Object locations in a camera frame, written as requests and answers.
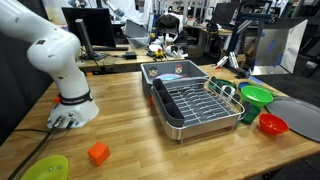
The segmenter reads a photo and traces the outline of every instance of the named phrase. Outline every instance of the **cable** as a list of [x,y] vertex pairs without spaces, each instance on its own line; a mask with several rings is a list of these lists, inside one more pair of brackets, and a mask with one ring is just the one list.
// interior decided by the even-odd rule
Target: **cable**
[[82,55],[82,52],[85,52],[85,53],[87,52],[86,50],[83,49],[83,46],[81,46],[80,50],[81,50],[81,55]]
[[[73,125],[73,123],[74,123],[74,120],[71,120],[71,121],[69,121],[69,123],[68,123],[68,125],[67,125],[67,127],[66,127],[65,129],[63,129],[63,130],[61,130],[61,131],[55,131],[55,132],[53,132],[53,133],[64,132],[64,131],[70,129],[71,126]],[[34,132],[42,132],[42,133],[49,133],[49,132],[50,132],[50,130],[47,131],[47,130],[40,130],[40,129],[15,129],[15,130],[13,130],[13,131],[34,131]]]
[[125,55],[113,55],[113,54],[109,54],[109,53],[106,53],[106,55],[111,56],[111,57],[116,57],[116,58],[124,58],[125,57]]
[[105,64],[106,58],[107,58],[107,57],[103,58],[103,60],[101,61],[102,64],[103,64],[103,66],[106,66],[106,65],[115,65],[115,64],[116,64],[117,59],[114,59],[113,63],[107,63],[107,64]]
[[39,149],[43,146],[43,144],[47,141],[47,139],[54,133],[54,131],[59,127],[61,122],[65,119],[64,116],[59,116],[57,120],[53,123],[51,130],[47,133],[47,135],[43,138],[40,144],[27,156],[20,165],[13,171],[13,173],[9,176],[8,180],[13,180],[13,178],[19,173],[19,171],[25,166],[28,161],[39,151]]
[[96,65],[97,65],[98,67],[100,67],[99,64],[97,63],[97,61],[95,61],[95,60],[93,60],[93,61],[96,63]]

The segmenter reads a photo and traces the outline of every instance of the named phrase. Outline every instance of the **wooden tabletop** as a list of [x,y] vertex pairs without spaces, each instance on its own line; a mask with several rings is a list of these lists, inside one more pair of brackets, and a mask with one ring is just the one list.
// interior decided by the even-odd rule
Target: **wooden tabletop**
[[187,25],[186,27],[190,27],[190,28],[196,28],[196,29],[201,29],[202,31],[208,33],[208,34],[212,34],[212,35],[225,35],[225,36],[229,36],[232,34],[232,30],[229,29],[218,29],[218,31],[215,32],[209,32],[207,31],[207,28],[205,26],[190,26]]
[[[244,81],[225,69],[200,67],[210,76]],[[87,77],[99,115],[82,128],[54,134],[18,177],[38,160],[59,154],[69,161],[69,179],[246,179],[320,152],[319,143],[293,131],[276,136],[262,132],[258,119],[227,134],[206,134],[178,144],[165,134],[144,97],[141,76],[132,72]],[[52,84],[17,129],[47,129],[57,94]],[[7,179],[44,136],[13,132],[0,148],[0,179]],[[87,150],[98,141],[111,155],[96,167]]]
[[[144,48],[140,49],[131,49],[129,45],[118,45],[118,47],[128,47],[128,51],[136,52],[137,59],[126,60],[125,58],[113,57],[113,56],[121,56],[125,54],[125,51],[96,51],[96,53],[105,53],[108,56],[101,60],[96,61],[99,66],[112,66],[112,65],[130,65],[130,64],[142,64],[142,63],[154,63],[152,57],[147,56],[147,50]],[[163,58],[162,61],[176,61],[182,60],[184,58],[173,58],[168,57],[168,59]],[[97,67],[97,64],[93,60],[81,60],[79,57],[76,59],[79,68],[91,68]]]

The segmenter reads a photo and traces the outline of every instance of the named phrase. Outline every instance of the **computer monitor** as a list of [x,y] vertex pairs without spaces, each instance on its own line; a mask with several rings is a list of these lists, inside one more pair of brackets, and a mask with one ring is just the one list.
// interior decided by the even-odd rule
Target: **computer monitor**
[[82,19],[92,45],[116,47],[109,9],[62,7],[69,32],[75,34],[84,45],[75,21]]
[[211,23],[218,23],[220,25],[229,25],[232,20],[234,11],[237,9],[239,3],[217,3],[216,8],[212,14]]

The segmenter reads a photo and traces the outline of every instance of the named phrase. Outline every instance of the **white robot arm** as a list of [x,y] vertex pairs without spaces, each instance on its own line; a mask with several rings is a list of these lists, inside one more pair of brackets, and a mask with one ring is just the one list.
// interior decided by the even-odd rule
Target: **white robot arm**
[[80,41],[49,21],[36,15],[17,0],[0,1],[0,31],[32,43],[28,49],[29,61],[37,69],[48,73],[56,83],[61,102],[51,110],[47,126],[62,116],[74,121],[72,127],[82,127],[99,113],[84,74],[75,63]]

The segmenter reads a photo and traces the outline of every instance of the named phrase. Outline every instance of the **metal dish rack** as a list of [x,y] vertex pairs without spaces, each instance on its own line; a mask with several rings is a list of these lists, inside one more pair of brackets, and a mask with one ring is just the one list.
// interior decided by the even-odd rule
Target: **metal dish rack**
[[242,105],[208,79],[154,80],[152,98],[166,134],[174,140],[229,128],[244,112]]

